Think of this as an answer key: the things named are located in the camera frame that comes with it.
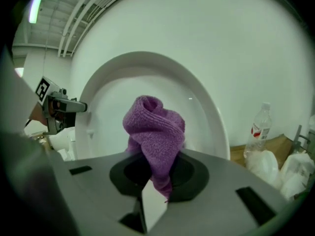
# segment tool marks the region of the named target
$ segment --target clear water bottle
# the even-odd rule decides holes
[[[263,151],[265,149],[265,143],[271,124],[270,103],[263,102],[261,110],[254,118],[251,133],[244,150],[245,158],[248,158],[253,151]]]

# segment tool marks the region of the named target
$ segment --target purple towel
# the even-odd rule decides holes
[[[142,151],[151,166],[155,189],[169,198],[169,171],[183,147],[184,120],[175,111],[164,109],[159,99],[143,95],[125,115],[123,126],[130,135],[126,151]]]

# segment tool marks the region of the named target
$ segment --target white bowl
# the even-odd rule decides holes
[[[204,87],[177,62],[150,52],[117,56],[91,76],[80,98],[88,111],[77,114],[75,123],[78,159],[126,149],[123,117],[140,95],[159,98],[183,117],[186,148],[230,159],[223,121]]]

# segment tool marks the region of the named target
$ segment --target wooden table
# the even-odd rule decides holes
[[[282,168],[285,160],[288,157],[292,146],[292,141],[284,134],[266,141],[266,150],[271,151],[278,161],[279,170]],[[245,167],[243,152],[245,145],[235,146],[230,148],[231,161],[236,162]]]

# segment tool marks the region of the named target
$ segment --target robotic device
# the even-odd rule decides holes
[[[35,93],[47,119],[47,135],[56,135],[64,128],[74,127],[76,113],[88,109],[86,103],[76,101],[76,98],[69,100],[66,89],[46,77],[41,79]]]

